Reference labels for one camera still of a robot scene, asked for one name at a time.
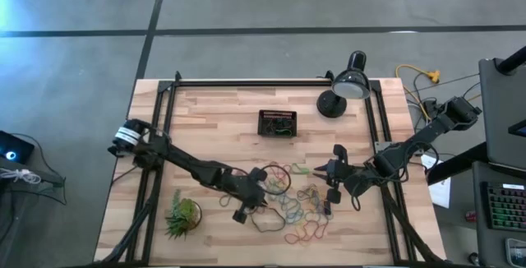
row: pile of rubber bands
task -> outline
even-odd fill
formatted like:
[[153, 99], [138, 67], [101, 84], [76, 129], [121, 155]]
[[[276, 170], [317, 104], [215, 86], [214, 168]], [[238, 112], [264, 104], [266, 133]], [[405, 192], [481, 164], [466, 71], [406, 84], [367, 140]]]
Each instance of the pile of rubber bands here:
[[[268, 178], [263, 187], [267, 192], [280, 193], [289, 187], [292, 181], [287, 181], [290, 174], [307, 174], [309, 169], [302, 168], [298, 164], [279, 166], [272, 162], [265, 166], [270, 169]], [[284, 215], [281, 215], [276, 209], [266, 207], [255, 209], [248, 215], [251, 216], [252, 223], [260, 232], [276, 232], [283, 230], [286, 225], [294, 225], [295, 232], [284, 235], [286, 243], [301, 245], [308, 244], [313, 238], [323, 238], [327, 224], [333, 218], [333, 215], [327, 215], [330, 211], [325, 208], [325, 200], [320, 194], [316, 184], [311, 184], [305, 189], [299, 190], [296, 196], [290, 196], [288, 192], [280, 195], [268, 194], [269, 201], [276, 201], [280, 205], [280, 209]], [[219, 199], [219, 204], [223, 207], [227, 206], [230, 201], [230, 196], [222, 196]], [[302, 207], [303, 202], [309, 205], [307, 208]], [[254, 220], [254, 215], [264, 214], [265, 210], [271, 210], [283, 221], [283, 224], [276, 229], [262, 229]]]

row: succulent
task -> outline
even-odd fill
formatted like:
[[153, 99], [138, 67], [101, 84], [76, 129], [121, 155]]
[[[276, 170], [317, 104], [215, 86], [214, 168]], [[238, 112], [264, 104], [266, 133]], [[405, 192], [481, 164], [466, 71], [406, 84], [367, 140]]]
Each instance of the succulent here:
[[196, 208], [196, 203], [188, 198], [181, 199], [181, 190], [177, 190], [173, 194], [172, 209], [169, 217], [166, 218], [168, 231], [166, 234], [170, 238], [187, 236], [188, 231], [197, 226], [199, 219], [199, 212]]

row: concrete floor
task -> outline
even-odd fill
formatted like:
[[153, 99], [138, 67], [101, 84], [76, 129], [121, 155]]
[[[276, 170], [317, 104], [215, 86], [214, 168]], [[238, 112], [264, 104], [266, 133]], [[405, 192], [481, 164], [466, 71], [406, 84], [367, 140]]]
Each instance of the concrete floor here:
[[[0, 0], [0, 30], [145, 30], [153, 5], [154, 0]], [[525, 9], [525, 0], [164, 0], [157, 28], [521, 25]], [[171, 78], [176, 70], [186, 78], [313, 77], [342, 70], [348, 55], [360, 49], [368, 55], [369, 76], [393, 76], [397, 65], [410, 63], [439, 69], [448, 81], [477, 73], [479, 59], [505, 57], [525, 40], [526, 32], [504, 31], [156, 37], [145, 77]], [[69, 202], [39, 199], [25, 211], [7, 266], [92, 260], [115, 163], [106, 148], [126, 115], [144, 41], [0, 38], [0, 130], [40, 140], [49, 163], [67, 176]], [[410, 85], [414, 75], [403, 71], [404, 82]], [[443, 102], [477, 80], [424, 90], [422, 97]], [[421, 78], [419, 86], [426, 85]], [[482, 105], [480, 99], [473, 102]], [[482, 121], [443, 136], [436, 148], [455, 154], [484, 141]], [[37, 158], [32, 162], [39, 164]], [[469, 176], [461, 183], [455, 179], [454, 187], [465, 181]], [[469, 207], [437, 211], [453, 261], [465, 262], [477, 249], [474, 230], [450, 224], [461, 222]]]

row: desk lamp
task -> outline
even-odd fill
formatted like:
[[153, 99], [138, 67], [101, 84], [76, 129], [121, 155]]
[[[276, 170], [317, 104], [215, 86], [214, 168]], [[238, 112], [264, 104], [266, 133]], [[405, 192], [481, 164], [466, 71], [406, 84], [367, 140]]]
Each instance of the desk lamp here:
[[363, 72], [367, 56], [362, 51], [351, 53], [348, 59], [347, 70], [341, 72], [336, 78], [331, 71], [325, 77], [332, 81], [330, 90], [321, 93], [316, 106], [318, 111], [328, 118], [337, 118], [344, 114], [347, 108], [346, 99], [366, 99], [371, 93], [369, 79]]

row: butcher block tabletop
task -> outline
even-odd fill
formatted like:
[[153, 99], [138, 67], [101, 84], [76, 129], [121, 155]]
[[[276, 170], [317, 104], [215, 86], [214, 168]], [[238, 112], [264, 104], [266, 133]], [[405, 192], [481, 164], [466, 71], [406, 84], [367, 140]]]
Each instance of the butcher block tabletop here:
[[[392, 78], [379, 81], [393, 141], [405, 141], [413, 134], [413, 124], [402, 82]], [[128, 118], [151, 122], [158, 84], [159, 80], [136, 83]], [[312, 170], [329, 159], [336, 159], [332, 153], [334, 144], [347, 149], [350, 164], [360, 165], [374, 154], [364, 101], [348, 99], [343, 116], [325, 118], [317, 111], [316, 100], [327, 89], [312, 86], [178, 87], [169, 135], [173, 145], [198, 159], [216, 160], [246, 171], [271, 163], [286, 168], [296, 164], [303, 171], [308, 169], [309, 173], [291, 174], [292, 186], [287, 196], [297, 199], [298, 191], [312, 188], [314, 184], [323, 198], [328, 186], [313, 176]], [[165, 100], [162, 105], [159, 127], [163, 126], [167, 102]], [[374, 95], [372, 103], [377, 130], [379, 136], [383, 136]], [[296, 111], [298, 135], [293, 138], [258, 136], [258, 113], [262, 109]], [[131, 167], [132, 157], [121, 158], [114, 177]], [[411, 224], [432, 251], [445, 258], [424, 172], [417, 165], [409, 166], [408, 172], [410, 179], [403, 184], [403, 190]], [[269, 171], [269, 178], [275, 175]], [[136, 169], [112, 185], [95, 260], [107, 256], [130, 227], [140, 179], [141, 169]], [[182, 198], [199, 204], [202, 220], [186, 238], [173, 239], [166, 235], [165, 218], [176, 190], [181, 191]], [[300, 201], [304, 213], [310, 211], [307, 218], [303, 216], [277, 232], [261, 233], [252, 220], [263, 230], [278, 229], [281, 221], [275, 213], [258, 211], [247, 218], [245, 224], [239, 224], [232, 219], [239, 201], [232, 199], [221, 206], [219, 199], [223, 193], [200, 186], [187, 171], [165, 162], [149, 263], [151, 266], [392, 264], [380, 188], [372, 187], [359, 197], [360, 211], [355, 211], [350, 195], [343, 187], [341, 190], [341, 203], [332, 205], [332, 218], [315, 217], [315, 206], [309, 200]], [[279, 199], [267, 195], [266, 200], [270, 207], [286, 216], [287, 210], [282, 210]], [[145, 226], [146, 223], [137, 240], [137, 259], [141, 257]], [[402, 258], [407, 258], [401, 228], [398, 223], [396, 226]], [[308, 240], [294, 242], [296, 238]]]

